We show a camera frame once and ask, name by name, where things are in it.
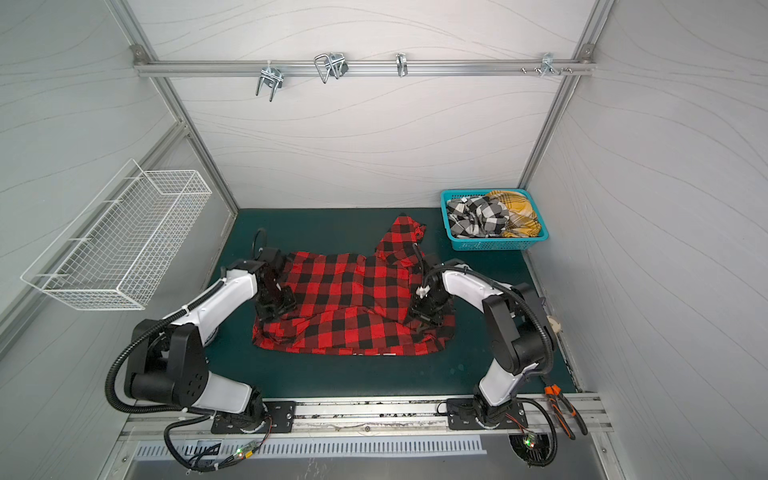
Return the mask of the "red black plaid shirt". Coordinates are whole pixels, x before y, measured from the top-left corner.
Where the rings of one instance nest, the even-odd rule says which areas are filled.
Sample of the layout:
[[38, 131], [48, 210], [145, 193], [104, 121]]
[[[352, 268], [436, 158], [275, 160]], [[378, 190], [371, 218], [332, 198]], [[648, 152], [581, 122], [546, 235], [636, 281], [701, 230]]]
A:
[[334, 356], [423, 356], [444, 350], [456, 331], [452, 304], [434, 320], [411, 311], [423, 267], [425, 225], [399, 215], [369, 256], [288, 254], [279, 277], [296, 306], [277, 318], [257, 316], [254, 346]]

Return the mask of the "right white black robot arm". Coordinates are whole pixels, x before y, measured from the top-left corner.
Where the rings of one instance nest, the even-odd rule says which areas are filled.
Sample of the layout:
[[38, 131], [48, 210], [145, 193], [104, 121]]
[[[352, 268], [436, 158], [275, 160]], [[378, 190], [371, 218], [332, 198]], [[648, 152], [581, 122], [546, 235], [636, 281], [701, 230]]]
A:
[[495, 428], [520, 409], [516, 395], [528, 378], [548, 374], [554, 364], [556, 342], [538, 298], [526, 296], [524, 285], [501, 283], [459, 260], [420, 260], [418, 266], [412, 318], [442, 327], [455, 298], [483, 313], [493, 361], [475, 388], [471, 411], [479, 426]]

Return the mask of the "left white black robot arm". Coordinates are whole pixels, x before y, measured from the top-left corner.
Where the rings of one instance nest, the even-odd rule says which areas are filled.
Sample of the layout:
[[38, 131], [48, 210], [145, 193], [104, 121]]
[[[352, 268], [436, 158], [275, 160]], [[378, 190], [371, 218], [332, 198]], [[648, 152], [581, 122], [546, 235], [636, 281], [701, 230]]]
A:
[[244, 303], [253, 301], [266, 320], [295, 308], [293, 292], [279, 283], [285, 263], [280, 250], [262, 247], [252, 259], [224, 268], [213, 285], [175, 312], [136, 325], [131, 343], [108, 370], [109, 405], [129, 414], [186, 410], [260, 425], [266, 417], [261, 394], [212, 373], [205, 346]]

